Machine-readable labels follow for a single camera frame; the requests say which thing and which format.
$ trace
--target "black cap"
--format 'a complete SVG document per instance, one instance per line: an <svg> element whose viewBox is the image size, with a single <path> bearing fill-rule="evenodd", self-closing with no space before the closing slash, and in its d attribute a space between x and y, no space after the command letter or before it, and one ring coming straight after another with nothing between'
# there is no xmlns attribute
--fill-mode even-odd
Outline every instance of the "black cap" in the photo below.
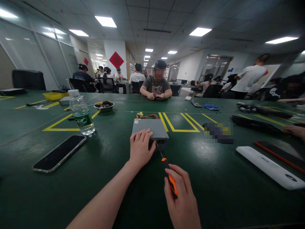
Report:
<svg viewBox="0 0 305 229"><path fill-rule="evenodd" d="M161 68L161 69L166 69L167 64L164 60L157 60L155 63L155 68Z"/></svg>

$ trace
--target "hand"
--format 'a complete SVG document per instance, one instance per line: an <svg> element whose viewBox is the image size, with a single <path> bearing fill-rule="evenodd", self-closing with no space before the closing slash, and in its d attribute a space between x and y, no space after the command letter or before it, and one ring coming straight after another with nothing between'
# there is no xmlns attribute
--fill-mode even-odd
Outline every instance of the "hand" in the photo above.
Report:
<svg viewBox="0 0 305 229"><path fill-rule="evenodd" d="M156 149L156 141L152 143L148 149L148 142L153 132L148 128L138 133L134 133L130 137L130 159L129 162L139 170L146 165Z"/></svg>
<svg viewBox="0 0 305 229"><path fill-rule="evenodd" d="M147 98L148 98L149 100L155 100L155 96L154 96L153 93L149 93L148 96L147 96Z"/></svg>
<svg viewBox="0 0 305 229"><path fill-rule="evenodd" d="M298 126L285 126L283 129L284 132L293 134L294 136L297 136L301 138L303 141L305 141L305 128L304 127L298 127Z"/></svg>
<svg viewBox="0 0 305 229"><path fill-rule="evenodd" d="M164 192L167 208L175 229L201 228L197 201L193 194L188 173L176 165L169 164L171 169L165 172L176 181L178 198L174 200L168 178L165 177Z"/></svg>

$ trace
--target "smartphone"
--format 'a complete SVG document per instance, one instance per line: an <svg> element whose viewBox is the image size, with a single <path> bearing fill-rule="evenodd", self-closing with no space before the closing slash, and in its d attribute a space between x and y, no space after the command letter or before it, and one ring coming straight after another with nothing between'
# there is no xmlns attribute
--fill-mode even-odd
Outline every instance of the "smartphone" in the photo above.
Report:
<svg viewBox="0 0 305 229"><path fill-rule="evenodd" d="M32 169L38 172L53 172L58 168L81 144L86 141L87 137L83 135L72 135L63 143L49 152L40 161L33 165Z"/></svg>
<svg viewBox="0 0 305 229"><path fill-rule="evenodd" d="M267 141L254 142L255 145L271 153L285 163L305 174L305 162Z"/></svg>
<svg viewBox="0 0 305 229"><path fill-rule="evenodd" d="M201 107L202 107L199 103L191 102L191 104L193 104L194 107L198 107L198 108L201 108Z"/></svg>

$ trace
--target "gray t-shirt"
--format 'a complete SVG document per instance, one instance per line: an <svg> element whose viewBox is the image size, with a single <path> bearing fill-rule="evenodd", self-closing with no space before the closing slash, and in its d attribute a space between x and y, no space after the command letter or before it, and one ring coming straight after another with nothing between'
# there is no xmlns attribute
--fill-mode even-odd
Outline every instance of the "gray t-shirt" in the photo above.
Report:
<svg viewBox="0 0 305 229"><path fill-rule="evenodd" d="M166 90L171 89L171 86L166 80L155 81L153 76L147 78L143 83L143 86L147 88L148 92L162 94Z"/></svg>

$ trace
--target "plastic bottle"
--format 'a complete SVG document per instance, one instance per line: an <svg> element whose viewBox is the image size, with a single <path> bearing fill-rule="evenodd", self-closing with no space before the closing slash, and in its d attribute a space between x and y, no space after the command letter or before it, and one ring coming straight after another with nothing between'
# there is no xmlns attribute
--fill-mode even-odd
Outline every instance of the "plastic bottle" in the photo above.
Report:
<svg viewBox="0 0 305 229"><path fill-rule="evenodd" d="M78 90L69 90L68 92L71 96L70 109L80 132L83 135L92 134L95 131L95 127L87 103L79 96Z"/></svg>

